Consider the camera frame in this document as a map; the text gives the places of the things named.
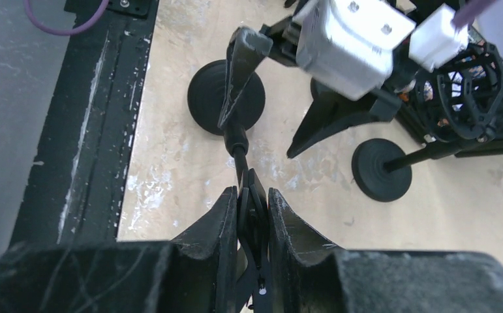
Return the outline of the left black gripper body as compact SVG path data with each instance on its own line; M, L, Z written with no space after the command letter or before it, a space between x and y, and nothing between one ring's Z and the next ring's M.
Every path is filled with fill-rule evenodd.
M260 32L274 41L272 59L351 101L376 96L371 113L390 121L402 102L384 84L395 49L415 26L394 1L300 1L293 15Z

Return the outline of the black shock mount round stand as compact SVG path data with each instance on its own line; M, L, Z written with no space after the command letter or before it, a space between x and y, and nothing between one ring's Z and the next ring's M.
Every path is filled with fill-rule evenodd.
M421 70L410 94L420 123L441 142L483 136L502 99L503 59L489 42L470 43L440 68Z

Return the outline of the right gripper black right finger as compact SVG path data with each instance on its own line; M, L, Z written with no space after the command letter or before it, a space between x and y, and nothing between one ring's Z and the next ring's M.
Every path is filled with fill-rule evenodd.
M269 189L275 312L503 312L503 266L481 252L348 250Z

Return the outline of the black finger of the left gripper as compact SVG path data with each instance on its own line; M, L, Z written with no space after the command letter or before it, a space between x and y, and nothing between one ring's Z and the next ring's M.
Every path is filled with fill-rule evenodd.
M224 101L218 127L225 129L242 103L242 96L258 65L269 55L273 41L251 29L238 27L226 49Z
M376 100L372 94L351 101L333 91L320 93L299 124L286 156L295 158L314 144L350 127L377 121L371 113Z

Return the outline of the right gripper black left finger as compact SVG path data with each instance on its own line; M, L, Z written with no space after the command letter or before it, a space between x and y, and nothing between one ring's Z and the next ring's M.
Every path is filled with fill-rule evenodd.
M169 241L15 245L0 257L0 312L235 312L231 186Z

